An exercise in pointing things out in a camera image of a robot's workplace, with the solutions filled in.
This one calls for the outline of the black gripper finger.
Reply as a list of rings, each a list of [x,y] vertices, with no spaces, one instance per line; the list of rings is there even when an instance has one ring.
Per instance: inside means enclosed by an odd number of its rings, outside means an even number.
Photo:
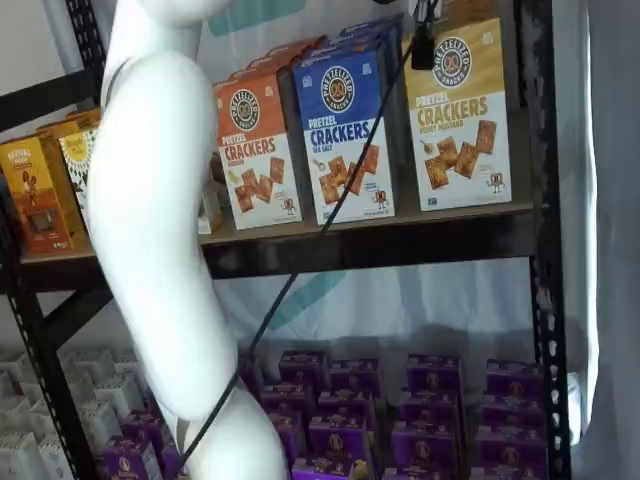
[[[419,0],[412,17],[414,33],[411,41],[411,67],[413,70],[432,70],[434,67],[435,38],[432,27],[436,20],[436,1]]]

